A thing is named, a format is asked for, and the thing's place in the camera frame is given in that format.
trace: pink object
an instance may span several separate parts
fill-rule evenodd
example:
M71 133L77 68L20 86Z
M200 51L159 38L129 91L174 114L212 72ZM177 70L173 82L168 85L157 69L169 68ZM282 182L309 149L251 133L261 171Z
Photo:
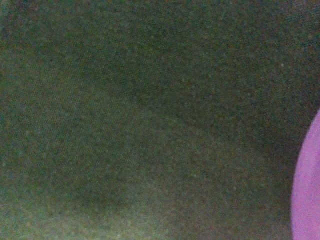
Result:
M320 110L305 136L291 195L293 240L320 240Z

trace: purple round object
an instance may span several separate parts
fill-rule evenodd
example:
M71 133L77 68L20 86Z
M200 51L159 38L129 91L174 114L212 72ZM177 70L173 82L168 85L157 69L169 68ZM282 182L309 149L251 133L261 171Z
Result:
M320 110L305 136L291 195L293 240L320 240Z

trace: purple object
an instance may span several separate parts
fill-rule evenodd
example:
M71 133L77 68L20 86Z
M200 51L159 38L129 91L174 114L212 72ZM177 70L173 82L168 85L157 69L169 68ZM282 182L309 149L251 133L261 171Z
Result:
M305 136L291 195L293 240L320 240L320 110Z

